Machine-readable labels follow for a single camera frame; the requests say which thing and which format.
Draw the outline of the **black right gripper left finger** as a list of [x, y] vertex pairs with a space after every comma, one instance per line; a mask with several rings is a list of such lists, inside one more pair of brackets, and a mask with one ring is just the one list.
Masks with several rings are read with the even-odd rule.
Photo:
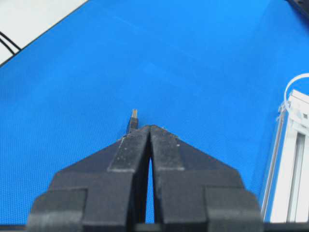
[[145, 220], [150, 128], [58, 171], [36, 198], [29, 232], [126, 232]]

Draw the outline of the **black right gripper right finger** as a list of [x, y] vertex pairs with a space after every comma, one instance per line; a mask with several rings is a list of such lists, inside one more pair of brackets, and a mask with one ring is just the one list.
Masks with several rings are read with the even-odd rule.
[[254, 194], [233, 167], [151, 126], [154, 211], [165, 232], [261, 232]]

